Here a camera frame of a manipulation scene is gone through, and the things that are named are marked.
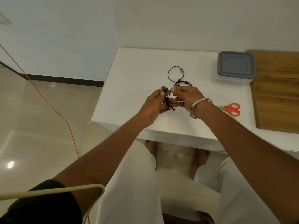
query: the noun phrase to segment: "white desk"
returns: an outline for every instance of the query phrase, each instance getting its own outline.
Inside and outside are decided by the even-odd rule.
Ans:
[[[217,52],[194,52],[159,49],[118,48],[104,84],[92,121],[114,131],[136,114],[154,90],[173,87],[168,70],[179,65],[184,80],[199,88],[217,106],[238,103],[241,115],[236,117],[247,129],[283,150],[299,151],[299,134],[257,129],[249,83],[227,85],[216,81]],[[181,77],[178,68],[170,78]],[[192,119],[181,108],[159,115],[157,120],[138,136],[190,147],[223,151],[211,130],[199,119]]]

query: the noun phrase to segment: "scissors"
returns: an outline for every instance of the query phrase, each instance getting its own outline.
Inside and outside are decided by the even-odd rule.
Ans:
[[[232,116],[237,117],[239,115],[241,115],[241,112],[239,111],[240,109],[240,105],[237,103],[231,103],[230,105],[226,105],[226,106],[217,106],[218,108],[230,113]]]

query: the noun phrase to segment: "white pants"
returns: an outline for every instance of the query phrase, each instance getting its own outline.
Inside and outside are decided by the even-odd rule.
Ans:
[[[155,158],[134,141],[99,199],[98,224],[162,224]],[[230,158],[200,166],[194,179],[221,193],[218,224],[279,223]]]

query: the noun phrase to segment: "black sleeve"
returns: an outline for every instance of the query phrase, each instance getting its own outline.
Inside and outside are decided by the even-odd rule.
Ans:
[[[46,180],[30,191],[65,186]],[[82,223],[82,213],[71,192],[20,198],[0,218],[2,223]]]

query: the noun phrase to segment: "metal bracelet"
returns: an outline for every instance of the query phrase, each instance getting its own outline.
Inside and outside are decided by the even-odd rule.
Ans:
[[[200,101],[205,101],[205,100],[208,100],[209,102],[213,103],[212,100],[209,99],[209,98],[207,98],[207,97],[206,97],[206,98],[202,98],[202,99],[196,101],[196,102],[192,105],[192,107],[190,108],[190,111],[189,111],[189,114],[190,114],[190,117],[191,117],[191,118],[193,118],[193,119],[198,119],[198,118],[196,118],[195,116],[191,115],[191,110],[192,110],[192,108],[193,108],[195,105],[197,105]]]

